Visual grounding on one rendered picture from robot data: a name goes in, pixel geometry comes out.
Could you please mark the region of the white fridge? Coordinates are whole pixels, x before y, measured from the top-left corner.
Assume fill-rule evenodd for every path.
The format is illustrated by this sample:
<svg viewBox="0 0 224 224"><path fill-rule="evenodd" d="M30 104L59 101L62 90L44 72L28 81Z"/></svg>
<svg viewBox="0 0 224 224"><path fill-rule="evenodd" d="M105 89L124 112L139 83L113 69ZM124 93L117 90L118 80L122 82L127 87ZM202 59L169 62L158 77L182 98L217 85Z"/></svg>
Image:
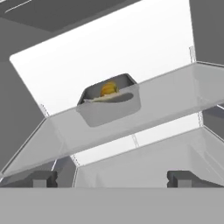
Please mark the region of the white fridge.
<svg viewBox="0 0 224 224"><path fill-rule="evenodd" d="M89 86L119 74L139 84L194 63L224 67L224 0L0 0L0 19L44 33L10 52L11 37L0 32L0 172ZM75 187L82 165L192 130L214 133L214 125L224 126L224 102L0 177L0 187L36 171L56 171L58 186Z"/></svg>

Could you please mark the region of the glass fridge shelf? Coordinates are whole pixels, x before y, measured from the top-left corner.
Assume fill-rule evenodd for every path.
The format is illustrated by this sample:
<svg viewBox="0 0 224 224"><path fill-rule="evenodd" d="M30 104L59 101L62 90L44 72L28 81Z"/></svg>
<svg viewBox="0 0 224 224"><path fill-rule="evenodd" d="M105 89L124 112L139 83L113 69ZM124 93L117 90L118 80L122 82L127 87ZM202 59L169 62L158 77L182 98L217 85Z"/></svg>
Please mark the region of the glass fridge shelf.
<svg viewBox="0 0 224 224"><path fill-rule="evenodd" d="M5 178L224 102L224 67L194 63L139 84L141 108L89 127L76 108L48 116L10 164Z"/></svg>

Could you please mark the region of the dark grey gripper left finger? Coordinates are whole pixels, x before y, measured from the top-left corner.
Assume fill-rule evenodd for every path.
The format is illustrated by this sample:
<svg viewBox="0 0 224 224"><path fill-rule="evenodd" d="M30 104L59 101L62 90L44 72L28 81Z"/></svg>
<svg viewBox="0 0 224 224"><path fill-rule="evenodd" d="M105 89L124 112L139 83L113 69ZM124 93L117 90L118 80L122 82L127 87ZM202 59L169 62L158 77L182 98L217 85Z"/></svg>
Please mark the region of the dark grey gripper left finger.
<svg viewBox="0 0 224 224"><path fill-rule="evenodd" d="M35 171L24 179L2 185L2 188L57 187L56 171Z"/></svg>

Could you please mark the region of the orange squash piece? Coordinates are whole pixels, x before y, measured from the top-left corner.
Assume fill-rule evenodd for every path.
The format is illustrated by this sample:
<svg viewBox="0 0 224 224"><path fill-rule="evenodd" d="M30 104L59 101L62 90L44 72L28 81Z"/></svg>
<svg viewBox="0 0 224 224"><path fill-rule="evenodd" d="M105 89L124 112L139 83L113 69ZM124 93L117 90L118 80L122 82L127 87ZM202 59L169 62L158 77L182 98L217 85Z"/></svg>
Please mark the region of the orange squash piece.
<svg viewBox="0 0 224 224"><path fill-rule="evenodd" d="M100 96L111 95L113 93L118 93L118 92L119 92L119 89L118 89L118 86L116 85L116 83L113 81L110 81L110 82L105 83L101 87Z"/></svg>

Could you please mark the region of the grey tupperware container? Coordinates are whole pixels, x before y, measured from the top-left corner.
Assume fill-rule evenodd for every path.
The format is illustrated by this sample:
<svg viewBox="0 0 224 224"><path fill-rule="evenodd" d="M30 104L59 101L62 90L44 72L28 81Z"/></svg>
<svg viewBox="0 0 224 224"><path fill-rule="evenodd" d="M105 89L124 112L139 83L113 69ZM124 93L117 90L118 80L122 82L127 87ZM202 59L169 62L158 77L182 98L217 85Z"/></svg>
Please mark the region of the grey tupperware container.
<svg viewBox="0 0 224 224"><path fill-rule="evenodd" d="M102 86L109 81L116 83L119 89L118 94L132 93L133 98L119 102L84 102L85 99L99 97ZM122 73L85 88L77 103L76 111L89 127L97 127L135 114L140 108L141 100L137 82L130 74Z"/></svg>

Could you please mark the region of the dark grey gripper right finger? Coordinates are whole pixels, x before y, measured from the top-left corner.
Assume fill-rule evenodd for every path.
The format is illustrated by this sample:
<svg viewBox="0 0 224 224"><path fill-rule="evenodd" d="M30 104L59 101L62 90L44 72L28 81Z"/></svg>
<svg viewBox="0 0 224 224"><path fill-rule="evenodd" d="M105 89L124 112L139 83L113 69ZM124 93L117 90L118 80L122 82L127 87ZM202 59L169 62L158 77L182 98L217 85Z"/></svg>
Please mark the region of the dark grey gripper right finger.
<svg viewBox="0 0 224 224"><path fill-rule="evenodd" d="M221 187L224 185L219 185L214 182L210 182L199 178L191 171L168 171L167 172L168 183L167 187L177 187L177 188L212 188Z"/></svg>

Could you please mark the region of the clear fridge drawer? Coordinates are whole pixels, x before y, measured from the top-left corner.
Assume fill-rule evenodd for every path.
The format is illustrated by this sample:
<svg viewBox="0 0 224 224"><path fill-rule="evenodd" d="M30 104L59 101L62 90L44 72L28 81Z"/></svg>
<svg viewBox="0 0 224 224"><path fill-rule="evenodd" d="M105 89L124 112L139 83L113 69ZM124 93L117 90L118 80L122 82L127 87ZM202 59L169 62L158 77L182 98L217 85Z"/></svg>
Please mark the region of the clear fridge drawer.
<svg viewBox="0 0 224 224"><path fill-rule="evenodd" d="M206 128L80 166L74 186L166 188L167 172L191 172L224 186L224 141Z"/></svg>

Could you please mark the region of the pale fish fillet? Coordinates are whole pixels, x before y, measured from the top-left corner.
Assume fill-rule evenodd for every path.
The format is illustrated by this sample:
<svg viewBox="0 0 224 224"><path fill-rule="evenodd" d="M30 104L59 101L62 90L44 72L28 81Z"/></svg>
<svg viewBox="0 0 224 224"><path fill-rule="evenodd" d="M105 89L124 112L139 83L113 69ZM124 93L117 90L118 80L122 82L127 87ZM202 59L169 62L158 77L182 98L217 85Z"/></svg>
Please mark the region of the pale fish fillet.
<svg viewBox="0 0 224 224"><path fill-rule="evenodd" d="M109 94L94 99L85 99L84 102L124 102L133 98L132 93Z"/></svg>

